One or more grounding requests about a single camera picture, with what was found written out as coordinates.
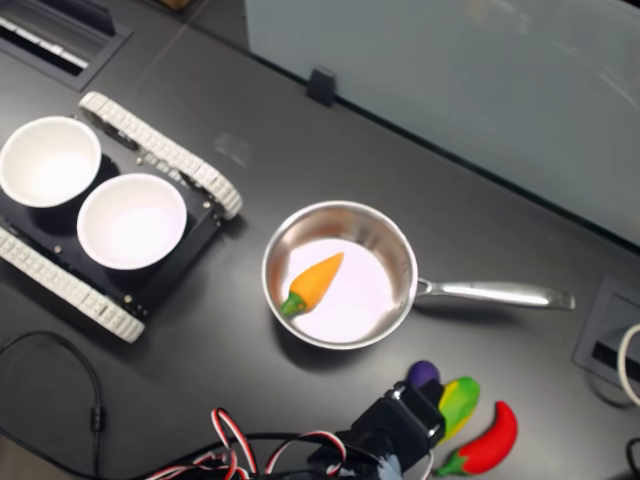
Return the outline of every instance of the white bowl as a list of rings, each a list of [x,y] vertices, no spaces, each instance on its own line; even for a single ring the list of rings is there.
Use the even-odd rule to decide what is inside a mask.
[[[91,185],[100,159],[98,137],[84,123],[40,118],[16,130],[0,151],[0,188],[28,207],[55,207]]]
[[[78,239],[97,263],[137,270],[166,257],[187,225],[182,195],[153,175],[107,180],[87,197],[78,215]]]

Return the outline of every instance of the black table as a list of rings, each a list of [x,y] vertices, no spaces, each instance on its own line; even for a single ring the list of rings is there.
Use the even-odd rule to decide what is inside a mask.
[[[482,386],[476,415],[439,447],[440,460],[479,434],[501,399],[514,408],[520,436],[487,478],[623,478],[640,411],[602,403],[571,356],[603,276],[640,287],[637,256],[351,111],[313,103],[299,85],[156,9],[113,3],[135,34],[89,89],[211,161],[245,206],[134,345],[71,327],[39,306],[40,289],[0,265],[2,340],[56,331],[96,364],[110,412],[106,475],[139,474],[215,440],[214,406],[246,431],[344,428],[426,358],[445,379],[466,374]],[[0,92],[0,141],[33,118],[75,112],[80,98],[3,55]],[[243,165],[216,150],[224,133],[250,147]],[[288,215],[327,199],[360,201],[393,218],[427,278],[555,286],[574,292],[578,307],[426,301],[373,347],[339,354],[302,345],[272,318],[260,262]],[[79,368],[42,345],[3,362],[3,424],[89,470],[90,390]]]

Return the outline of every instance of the white wall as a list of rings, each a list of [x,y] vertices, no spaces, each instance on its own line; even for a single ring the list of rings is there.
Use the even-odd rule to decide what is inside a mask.
[[[246,0],[251,50],[640,244],[640,10]]]

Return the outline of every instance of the saucepan handle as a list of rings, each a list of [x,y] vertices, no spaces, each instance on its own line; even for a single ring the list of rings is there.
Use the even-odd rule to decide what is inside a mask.
[[[553,288],[511,282],[436,283],[418,279],[416,297],[448,295],[451,297],[505,303],[520,307],[573,310],[573,295]]]

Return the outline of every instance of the stainless steel saucepan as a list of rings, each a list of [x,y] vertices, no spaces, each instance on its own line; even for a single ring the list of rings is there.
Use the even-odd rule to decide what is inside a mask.
[[[280,313],[291,282],[308,267],[344,253],[338,274],[311,312]],[[332,201],[289,217],[271,238],[262,262],[267,302],[284,327],[313,345],[349,350],[382,340],[405,319],[416,297],[449,295],[503,304],[572,310],[570,293],[509,282],[438,283],[418,277],[409,242],[377,210]]]

